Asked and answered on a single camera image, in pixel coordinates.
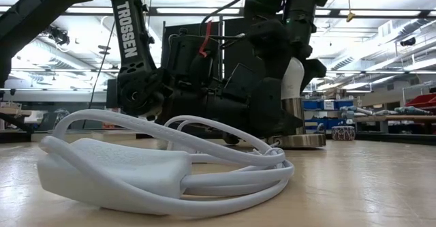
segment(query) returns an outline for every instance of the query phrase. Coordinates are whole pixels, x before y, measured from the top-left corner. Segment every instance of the metal cylinder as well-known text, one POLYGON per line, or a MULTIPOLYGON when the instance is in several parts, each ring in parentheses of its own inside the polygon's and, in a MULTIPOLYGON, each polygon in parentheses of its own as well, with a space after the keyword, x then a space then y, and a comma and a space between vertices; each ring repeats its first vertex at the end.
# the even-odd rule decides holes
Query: metal cylinder
POLYGON ((302 120, 302 127, 296 129, 296 135, 305 134, 305 113, 302 108, 302 100, 299 97, 281 100, 281 106, 286 112, 302 120))
POLYGON ((326 146, 326 135, 324 134, 303 134, 293 136, 278 136, 268 138, 268 144, 278 143, 278 147, 282 149, 290 148, 314 148, 326 146))

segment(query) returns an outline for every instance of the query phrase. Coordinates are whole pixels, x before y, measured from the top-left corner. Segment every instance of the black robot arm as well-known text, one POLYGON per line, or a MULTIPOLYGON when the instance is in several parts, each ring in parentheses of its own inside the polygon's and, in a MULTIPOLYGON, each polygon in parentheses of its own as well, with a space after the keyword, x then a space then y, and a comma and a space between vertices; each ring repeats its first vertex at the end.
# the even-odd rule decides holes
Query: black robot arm
POLYGON ((19 0, 0 17, 0 86, 11 70, 11 59, 75 3, 91 0, 19 0))
MULTIPOLYGON (((75 3, 92 0, 19 0, 0 17, 0 86, 11 70, 11 58, 47 29, 75 3)), ((141 115, 163 102, 165 71, 156 70, 145 28, 141 0, 111 0, 121 53, 118 76, 120 105, 125 112, 141 115)))

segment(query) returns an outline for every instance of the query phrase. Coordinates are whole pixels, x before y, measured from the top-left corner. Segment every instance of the table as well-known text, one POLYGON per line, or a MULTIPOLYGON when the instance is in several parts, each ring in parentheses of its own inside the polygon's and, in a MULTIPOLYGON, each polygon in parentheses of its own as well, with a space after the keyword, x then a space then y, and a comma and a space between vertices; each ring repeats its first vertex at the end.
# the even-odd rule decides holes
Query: table
POLYGON ((16 108, 0 108, 0 112, 7 115, 18 115, 29 117, 32 115, 32 110, 21 110, 16 108))
POLYGON ((432 123, 436 122, 436 115, 380 115, 380 116, 368 116, 368 117, 356 117, 356 132, 359 132, 360 123, 368 121, 380 122, 380 131, 383 133, 389 133, 388 122, 389 121, 416 121, 422 122, 426 126, 427 134, 431 134, 432 123))
MULTIPOLYGON (((117 142, 154 147, 154 140, 117 142)), ((325 149, 286 151, 296 173, 277 197, 239 213, 208 219, 99 209, 45 192, 36 143, 0 147, 1 227, 361 227, 436 226, 436 147, 328 141, 325 149)), ((195 172, 231 166, 196 165, 195 172)))

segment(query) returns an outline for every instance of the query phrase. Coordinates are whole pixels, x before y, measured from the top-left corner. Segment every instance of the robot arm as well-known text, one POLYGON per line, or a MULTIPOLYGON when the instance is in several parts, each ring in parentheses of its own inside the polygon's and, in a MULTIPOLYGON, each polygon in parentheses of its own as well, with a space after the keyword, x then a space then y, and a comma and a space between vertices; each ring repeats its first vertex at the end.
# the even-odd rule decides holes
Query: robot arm
MULTIPOLYGON (((10 73, 11 58, 50 23, 75 3, 91 0, 19 0, 0 17, 0 83, 10 73)), ((156 70, 149 44, 152 37, 145 29, 141 0, 111 0, 121 51, 119 79, 156 70)))

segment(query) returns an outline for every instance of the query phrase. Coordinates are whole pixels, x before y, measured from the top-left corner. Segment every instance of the workbench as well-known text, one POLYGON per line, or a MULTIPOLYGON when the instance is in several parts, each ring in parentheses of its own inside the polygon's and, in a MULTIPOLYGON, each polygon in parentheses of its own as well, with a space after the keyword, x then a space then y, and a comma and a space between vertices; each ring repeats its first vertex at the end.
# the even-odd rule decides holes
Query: workbench
POLYGON ((418 123, 424 123, 426 126, 427 134, 431 134, 432 123, 436 123, 436 115, 380 115, 380 116, 368 116, 368 117, 356 117, 356 132, 361 131, 362 122, 379 122, 380 132, 389 133, 389 121, 415 121, 418 123))

